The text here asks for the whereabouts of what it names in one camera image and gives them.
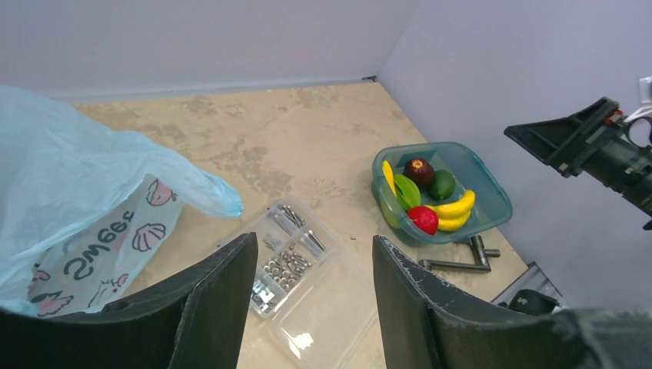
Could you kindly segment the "yellow fake banana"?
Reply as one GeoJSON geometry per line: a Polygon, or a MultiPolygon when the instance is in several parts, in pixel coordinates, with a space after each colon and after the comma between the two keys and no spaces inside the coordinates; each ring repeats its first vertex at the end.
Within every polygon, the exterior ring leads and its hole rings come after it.
{"type": "Polygon", "coordinates": [[[476,194],[472,190],[466,190],[459,200],[449,204],[427,205],[438,216],[439,231],[456,231],[462,228],[473,211],[476,202],[476,194]]]}

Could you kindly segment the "bright red fake fruit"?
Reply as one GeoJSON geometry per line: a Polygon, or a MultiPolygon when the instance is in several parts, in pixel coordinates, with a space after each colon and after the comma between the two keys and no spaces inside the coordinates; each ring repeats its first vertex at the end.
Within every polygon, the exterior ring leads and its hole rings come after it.
{"type": "Polygon", "coordinates": [[[435,235],[438,230],[439,217],[435,211],[427,206],[417,206],[407,212],[413,224],[425,234],[435,235]]]}

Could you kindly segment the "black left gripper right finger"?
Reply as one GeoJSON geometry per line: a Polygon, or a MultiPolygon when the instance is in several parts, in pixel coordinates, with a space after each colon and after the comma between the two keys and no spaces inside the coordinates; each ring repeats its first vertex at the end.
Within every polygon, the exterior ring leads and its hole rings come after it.
{"type": "Polygon", "coordinates": [[[373,276],[389,368],[649,368],[651,312],[565,309],[533,316],[468,294],[384,236],[373,276]]]}

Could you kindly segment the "light blue plastic bag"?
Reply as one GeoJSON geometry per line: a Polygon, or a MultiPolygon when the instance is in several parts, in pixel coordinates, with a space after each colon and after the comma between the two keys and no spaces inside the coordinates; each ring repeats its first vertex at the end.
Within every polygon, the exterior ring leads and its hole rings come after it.
{"type": "Polygon", "coordinates": [[[234,218],[239,193],[135,131],[1,88],[1,308],[95,313],[118,300],[185,206],[234,218]]]}

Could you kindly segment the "green fake fruit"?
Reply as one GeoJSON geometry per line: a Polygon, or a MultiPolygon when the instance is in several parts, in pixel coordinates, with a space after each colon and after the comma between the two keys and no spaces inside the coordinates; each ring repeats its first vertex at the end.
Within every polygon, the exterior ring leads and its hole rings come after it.
{"type": "Polygon", "coordinates": [[[394,176],[394,189],[399,205],[405,210],[421,206],[421,192],[418,186],[404,175],[394,176]]]}

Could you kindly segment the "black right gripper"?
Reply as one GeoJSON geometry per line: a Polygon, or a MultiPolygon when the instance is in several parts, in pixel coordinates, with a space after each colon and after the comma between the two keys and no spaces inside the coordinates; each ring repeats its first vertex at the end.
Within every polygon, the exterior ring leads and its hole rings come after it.
{"type": "Polygon", "coordinates": [[[627,137],[626,117],[601,98],[566,118],[508,126],[504,135],[565,178],[586,173],[651,215],[651,146],[627,137]]]}

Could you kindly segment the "yellow fake squash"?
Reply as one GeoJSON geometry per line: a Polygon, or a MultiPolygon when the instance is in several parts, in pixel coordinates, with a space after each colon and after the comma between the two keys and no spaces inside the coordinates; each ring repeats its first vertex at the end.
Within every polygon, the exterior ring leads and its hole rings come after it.
{"type": "Polygon", "coordinates": [[[394,170],[391,164],[387,160],[383,160],[381,163],[381,170],[386,182],[388,183],[388,187],[390,188],[391,193],[394,197],[396,197],[397,191],[394,183],[394,170]]]}

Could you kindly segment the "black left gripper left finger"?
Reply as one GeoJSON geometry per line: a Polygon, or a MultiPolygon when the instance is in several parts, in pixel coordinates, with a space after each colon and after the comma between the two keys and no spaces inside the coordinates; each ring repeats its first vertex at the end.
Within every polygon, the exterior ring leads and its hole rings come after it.
{"type": "Polygon", "coordinates": [[[255,233],[144,290],[49,319],[1,312],[3,368],[234,368],[258,262],[255,233]]]}

